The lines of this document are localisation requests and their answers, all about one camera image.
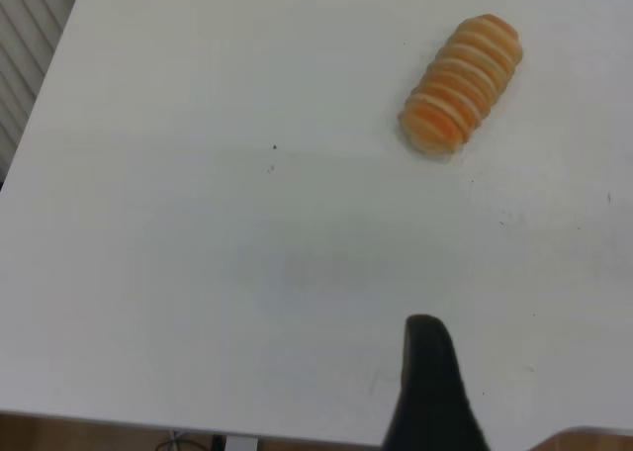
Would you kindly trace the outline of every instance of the black object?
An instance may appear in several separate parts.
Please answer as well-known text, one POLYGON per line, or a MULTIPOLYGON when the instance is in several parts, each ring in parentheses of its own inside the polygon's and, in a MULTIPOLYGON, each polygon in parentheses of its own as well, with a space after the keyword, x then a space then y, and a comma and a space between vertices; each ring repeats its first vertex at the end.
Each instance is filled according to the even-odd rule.
POLYGON ((403 390, 382 451, 490 451, 473 415, 453 341, 433 316, 405 330, 403 390))

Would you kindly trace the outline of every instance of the table surface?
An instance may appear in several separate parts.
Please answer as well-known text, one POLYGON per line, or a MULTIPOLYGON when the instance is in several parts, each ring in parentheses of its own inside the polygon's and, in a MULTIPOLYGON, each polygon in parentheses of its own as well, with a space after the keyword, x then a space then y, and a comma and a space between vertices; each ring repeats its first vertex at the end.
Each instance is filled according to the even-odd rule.
POLYGON ((426 313, 494 448, 633 428, 630 1, 77 0, 0 194, 0 408, 375 445, 426 313), (489 12, 523 61, 416 155, 489 12))

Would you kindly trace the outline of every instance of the floor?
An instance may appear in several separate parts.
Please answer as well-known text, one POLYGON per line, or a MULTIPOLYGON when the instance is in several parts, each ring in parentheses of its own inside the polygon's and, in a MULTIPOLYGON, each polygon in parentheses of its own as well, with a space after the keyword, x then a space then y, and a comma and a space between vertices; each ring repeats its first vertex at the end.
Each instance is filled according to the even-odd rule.
MULTIPOLYGON (((166 430, 159 429, 0 414, 0 451, 152 451, 168 437, 166 430)), ((212 436, 190 434, 187 438, 209 447, 212 436)), ((260 441, 258 451, 359 449, 362 450, 358 447, 264 440, 260 441)), ((189 445, 179 447, 179 451, 195 450, 189 445)), ((633 451, 633 437, 566 433, 540 444, 534 451, 633 451)))

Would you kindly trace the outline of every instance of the striped orange object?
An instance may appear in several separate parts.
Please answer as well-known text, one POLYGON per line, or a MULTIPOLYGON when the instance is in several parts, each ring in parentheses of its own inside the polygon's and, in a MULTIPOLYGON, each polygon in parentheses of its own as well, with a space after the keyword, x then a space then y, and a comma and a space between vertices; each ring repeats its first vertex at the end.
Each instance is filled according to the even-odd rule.
POLYGON ((427 154, 468 141, 523 57, 518 34, 492 14, 460 24, 428 66, 400 113, 411 143, 427 154))

